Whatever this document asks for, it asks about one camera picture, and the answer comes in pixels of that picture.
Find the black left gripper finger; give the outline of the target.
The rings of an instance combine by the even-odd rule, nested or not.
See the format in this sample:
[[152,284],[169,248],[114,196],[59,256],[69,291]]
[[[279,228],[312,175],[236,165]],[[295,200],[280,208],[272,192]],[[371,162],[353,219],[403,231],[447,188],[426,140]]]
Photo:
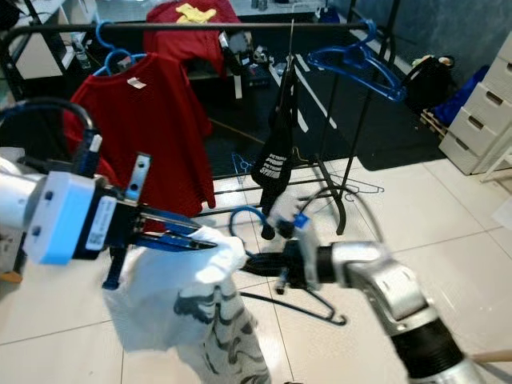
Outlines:
[[179,235],[161,235],[161,237],[151,237],[151,235],[142,235],[140,237],[140,246],[167,252],[186,252],[202,251],[216,248],[215,242],[205,242],[194,240],[188,237],[179,237]]
[[191,235],[202,228],[190,217],[164,210],[143,210],[140,219],[143,233]]

